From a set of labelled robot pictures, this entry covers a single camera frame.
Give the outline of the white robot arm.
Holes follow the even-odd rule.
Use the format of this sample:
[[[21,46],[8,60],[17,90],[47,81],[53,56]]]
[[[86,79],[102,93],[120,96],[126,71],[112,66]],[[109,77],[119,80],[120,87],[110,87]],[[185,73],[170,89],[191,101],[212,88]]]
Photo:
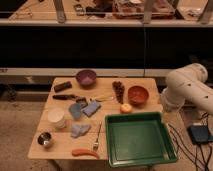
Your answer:
[[[163,109],[166,112],[178,111],[185,101],[190,101],[213,115],[213,89],[204,84],[207,78],[207,69],[199,63],[169,72],[165,78],[167,87],[160,96]]]

